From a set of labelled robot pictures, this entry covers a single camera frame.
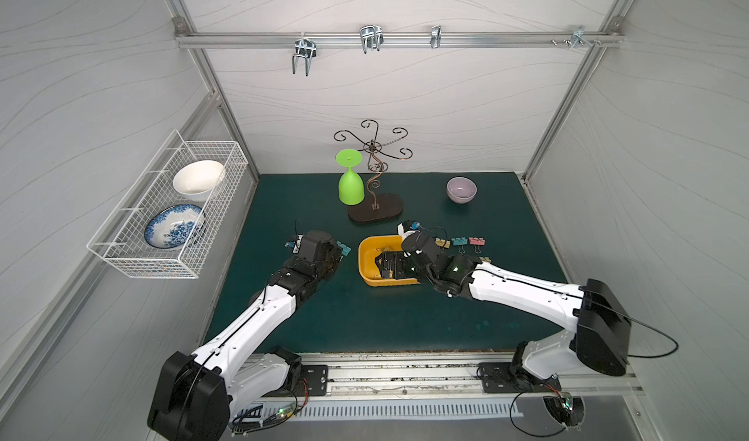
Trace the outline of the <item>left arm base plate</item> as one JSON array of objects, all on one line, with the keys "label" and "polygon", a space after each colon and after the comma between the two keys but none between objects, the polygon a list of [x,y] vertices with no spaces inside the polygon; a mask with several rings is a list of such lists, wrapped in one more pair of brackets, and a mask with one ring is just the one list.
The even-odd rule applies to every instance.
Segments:
[{"label": "left arm base plate", "polygon": [[328,390],[329,370],[328,365],[293,365],[279,391],[282,395],[294,394],[298,398],[325,396]]}]

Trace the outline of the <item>pink binder clip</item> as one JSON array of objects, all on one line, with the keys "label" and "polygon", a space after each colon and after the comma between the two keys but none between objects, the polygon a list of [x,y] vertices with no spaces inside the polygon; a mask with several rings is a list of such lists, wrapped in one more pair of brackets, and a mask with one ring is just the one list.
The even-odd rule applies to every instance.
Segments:
[{"label": "pink binder clip", "polygon": [[479,255],[482,252],[482,248],[486,245],[486,240],[483,237],[469,237],[468,243],[474,247],[474,252]]}]

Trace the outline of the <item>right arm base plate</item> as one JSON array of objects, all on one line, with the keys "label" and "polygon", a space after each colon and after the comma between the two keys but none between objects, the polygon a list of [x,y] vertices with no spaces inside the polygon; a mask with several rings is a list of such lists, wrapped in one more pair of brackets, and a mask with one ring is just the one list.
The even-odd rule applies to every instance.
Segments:
[{"label": "right arm base plate", "polygon": [[476,370],[476,378],[481,382],[483,392],[489,394],[562,391],[556,376],[540,379],[512,363],[480,363]]}]

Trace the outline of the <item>yellow plastic storage box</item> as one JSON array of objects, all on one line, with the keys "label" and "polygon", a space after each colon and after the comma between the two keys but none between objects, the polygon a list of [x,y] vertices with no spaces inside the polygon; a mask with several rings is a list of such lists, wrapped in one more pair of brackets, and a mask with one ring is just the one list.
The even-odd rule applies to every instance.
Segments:
[{"label": "yellow plastic storage box", "polygon": [[358,248],[358,270],[364,281],[371,287],[393,287],[417,285],[413,277],[397,278],[395,272],[383,275],[378,261],[382,253],[402,253],[402,238],[399,235],[381,235],[365,238]]}]

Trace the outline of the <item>teal binder clip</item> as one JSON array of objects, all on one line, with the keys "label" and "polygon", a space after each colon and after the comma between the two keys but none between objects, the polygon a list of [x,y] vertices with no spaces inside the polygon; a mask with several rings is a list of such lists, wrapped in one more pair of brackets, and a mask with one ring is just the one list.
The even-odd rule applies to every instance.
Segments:
[{"label": "teal binder clip", "polygon": [[468,238],[467,237],[455,237],[452,239],[452,245],[458,249],[458,253],[465,254],[466,253],[466,247],[468,245]]}]

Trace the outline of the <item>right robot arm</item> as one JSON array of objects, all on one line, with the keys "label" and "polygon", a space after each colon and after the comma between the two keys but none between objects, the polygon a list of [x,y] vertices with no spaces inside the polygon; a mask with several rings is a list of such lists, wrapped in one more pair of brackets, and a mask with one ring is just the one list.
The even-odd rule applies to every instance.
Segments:
[{"label": "right robot arm", "polygon": [[507,371],[515,384],[541,384],[582,367],[610,377],[626,372],[632,320],[599,280],[564,284],[501,269],[450,251],[423,229],[368,238],[358,257],[372,287],[428,284],[450,298],[502,304],[559,326],[550,337],[518,345]]}]

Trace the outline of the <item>bronze wire cup stand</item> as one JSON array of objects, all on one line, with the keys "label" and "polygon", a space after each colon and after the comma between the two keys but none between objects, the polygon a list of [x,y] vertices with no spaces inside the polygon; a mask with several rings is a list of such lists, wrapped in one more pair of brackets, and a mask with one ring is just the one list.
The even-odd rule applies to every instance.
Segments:
[{"label": "bronze wire cup stand", "polygon": [[370,140],[363,140],[348,129],[338,130],[334,134],[336,142],[347,142],[353,138],[361,144],[356,148],[362,153],[363,160],[355,168],[355,172],[360,175],[365,187],[364,200],[355,206],[347,206],[347,215],[349,220],[355,224],[374,224],[375,222],[384,222],[396,219],[404,209],[404,203],[400,196],[393,193],[379,192],[380,179],[388,170],[387,160],[406,161],[410,160],[414,154],[411,148],[400,148],[397,154],[391,154],[386,151],[388,146],[402,142],[409,131],[403,127],[392,129],[392,135],[395,137],[390,142],[381,142],[378,139],[380,135],[380,124],[374,119],[366,119],[360,123],[362,129],[374,129],[374,136]]}]

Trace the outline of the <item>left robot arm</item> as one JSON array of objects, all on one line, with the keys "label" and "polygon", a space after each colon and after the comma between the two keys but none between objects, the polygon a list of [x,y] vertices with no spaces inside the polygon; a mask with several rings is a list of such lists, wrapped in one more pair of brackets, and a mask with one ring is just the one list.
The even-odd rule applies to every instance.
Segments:
[{"label": "left robot arm", "polygon": [[263,413],[261,398],[294,397],[304,385],[300,355],[281,347],[253,354],[266,338],[333,278],[343,248],[327,232],[296,238],[292,257],[267,280],[247,309],[212,338],[186,354],[175,352],[163,364],[147,426],[167,440],[218,440],[273,429],[301,409],[291,404]]}]

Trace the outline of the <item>green plastic goblet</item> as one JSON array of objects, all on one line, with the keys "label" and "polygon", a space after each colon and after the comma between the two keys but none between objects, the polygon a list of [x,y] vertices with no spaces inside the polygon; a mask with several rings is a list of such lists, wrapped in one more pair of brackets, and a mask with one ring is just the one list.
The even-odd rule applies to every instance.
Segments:
[{"label": "green plastic goblet", "polygon": [[363,160],[362,153],[355,149],[341,150],[335,157],[339,166],[346,169],[339,179],[339,200],[346,206],[360,204],[365,198],[365,187],[362,178],[355,168]]}]

